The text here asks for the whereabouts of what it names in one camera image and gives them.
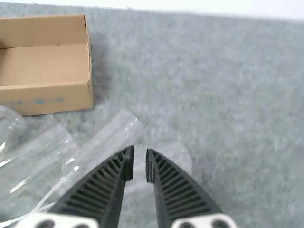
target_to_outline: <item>open cardboard box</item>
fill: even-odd
[[[85,15],[0,19],[0,104],[23,115],[93,107]]]

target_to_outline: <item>transparent plastic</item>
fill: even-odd
[[[120,149],[134,144],[143,132],[143,125],[129,111],[121,110],[88,140],[64,166],[62,185],[58,188],[63,195],[78,180]]]
[[[62,177],[62,166],[77,144],[60,124],[4,154],[0,162],[1,217],[29,213]]]
[[[15,111],[0,106],[0,158],[20,144],[27,128],[25,119]]]

